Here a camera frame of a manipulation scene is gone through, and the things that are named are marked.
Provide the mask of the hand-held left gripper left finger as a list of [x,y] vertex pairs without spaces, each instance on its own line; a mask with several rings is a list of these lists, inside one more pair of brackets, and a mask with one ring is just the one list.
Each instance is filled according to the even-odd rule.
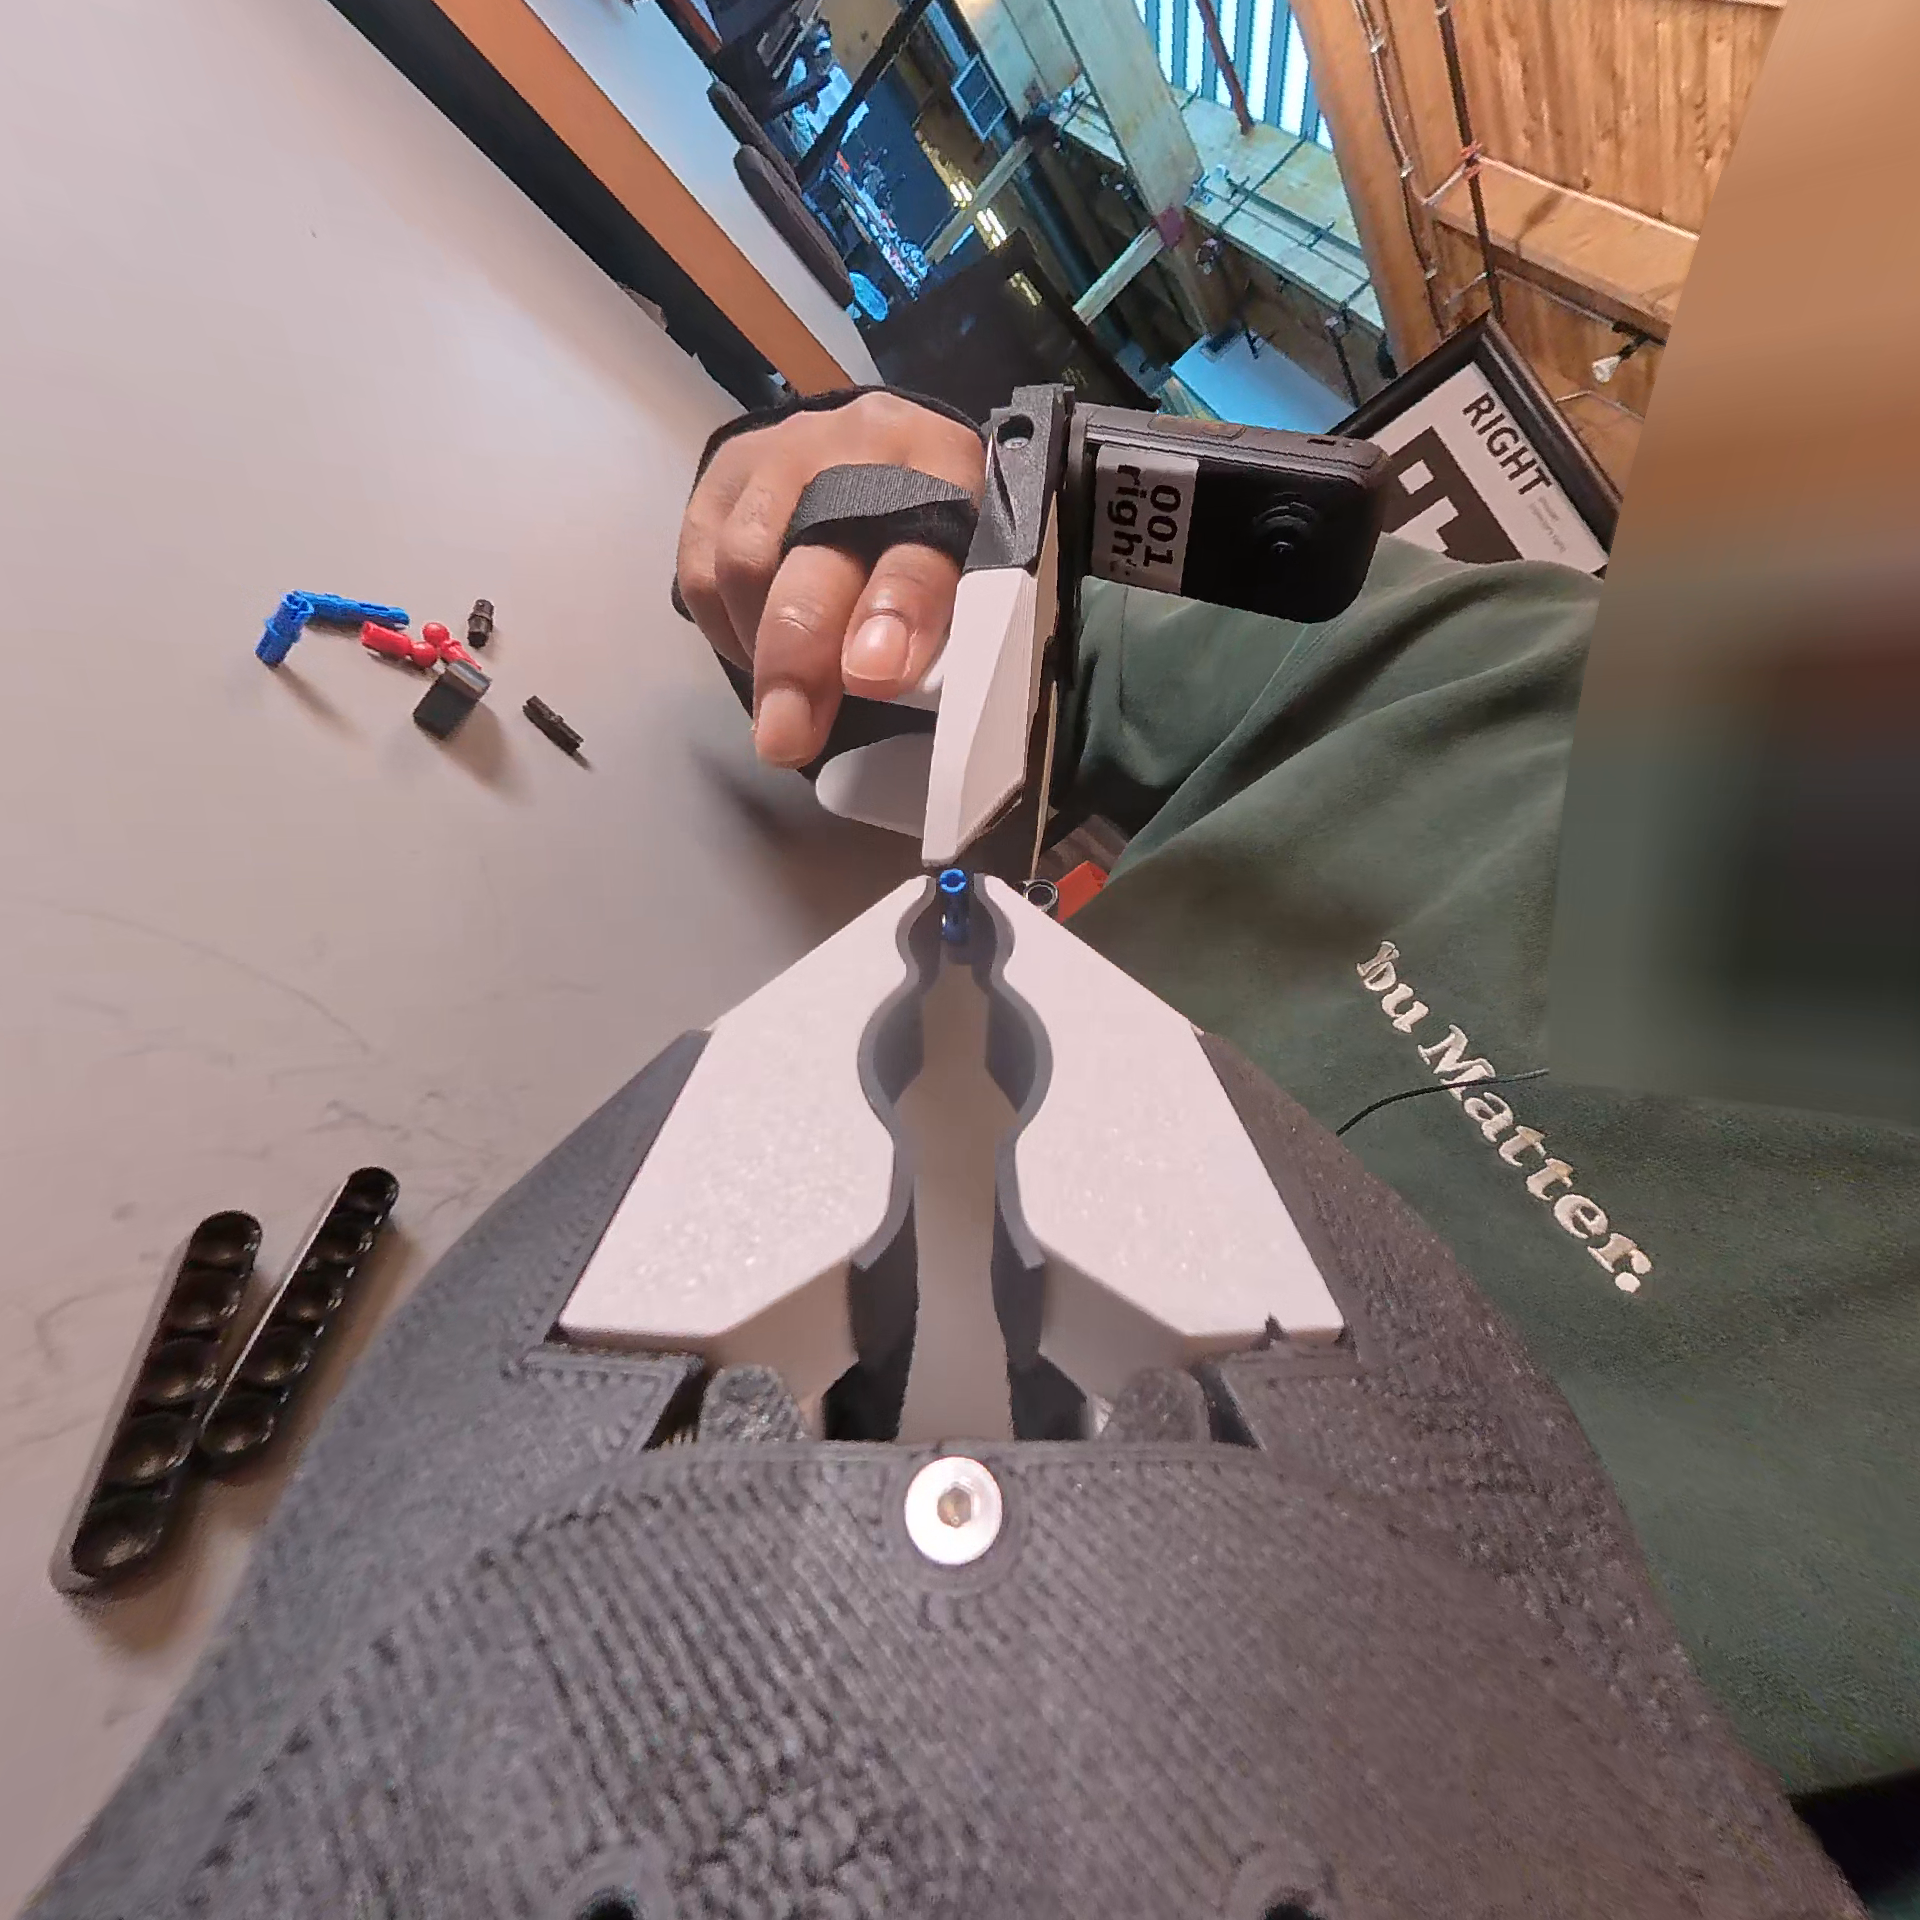
[[909,879],[711,1023],[561,1310],[567,1344],[767,1365],[799,1401],[858,1367],[899,1423],[919,1312],[899,1097],[940,916]]

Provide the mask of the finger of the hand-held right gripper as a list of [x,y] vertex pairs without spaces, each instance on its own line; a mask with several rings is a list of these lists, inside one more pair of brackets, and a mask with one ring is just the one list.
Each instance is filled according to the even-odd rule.
[[938,872],[1010,812],[1039,845],[1036,735],[1050,745],[1043,669],[1055,636],[1055,564],[983,567],[963,576],[940,660],[943,690],[928,756],[922,865]]
[[1048,498],[1031,564],[1031,714],[1027,730],[1027,881],[1041,876],[1060,727],[1060,501]]

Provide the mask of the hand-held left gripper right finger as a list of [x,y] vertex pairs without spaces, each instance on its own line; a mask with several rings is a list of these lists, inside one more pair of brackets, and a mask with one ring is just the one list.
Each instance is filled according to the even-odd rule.
[[1087,1423],[1140,1370],[1347,1324],[1207,1038],[1008,881],[971,893],[995,1160],[993,1300],[1016,1423]]

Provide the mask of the black double lego beam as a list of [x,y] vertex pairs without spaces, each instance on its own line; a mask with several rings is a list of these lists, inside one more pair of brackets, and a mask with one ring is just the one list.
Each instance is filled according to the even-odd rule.
[[258,1242],[258,1217],[227,1209],[173,1247],[55,1544],[58,1592],[103,1592],[163,1559]]

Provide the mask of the black framed white sign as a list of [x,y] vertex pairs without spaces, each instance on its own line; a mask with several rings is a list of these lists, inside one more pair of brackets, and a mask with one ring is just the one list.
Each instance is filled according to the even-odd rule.
[[1490,318],[1335,424],[1387,458],[1383,528],[1456,561],[1604,576],[1620,495]]

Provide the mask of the green sweatshirt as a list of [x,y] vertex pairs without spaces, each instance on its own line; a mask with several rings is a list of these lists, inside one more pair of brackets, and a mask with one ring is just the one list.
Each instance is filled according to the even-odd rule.
[[1560,1383],[1795,1791],[1916,1774],[1916,1126],[1520,1078],[1545,952],[1132,965],[1450,1242]]

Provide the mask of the orange edged table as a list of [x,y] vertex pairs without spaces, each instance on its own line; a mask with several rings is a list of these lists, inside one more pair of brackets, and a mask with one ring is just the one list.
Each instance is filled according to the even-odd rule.
[[653,4],[337,9],[737,399],[876,381],[873,356],[737,175],[708,72]]

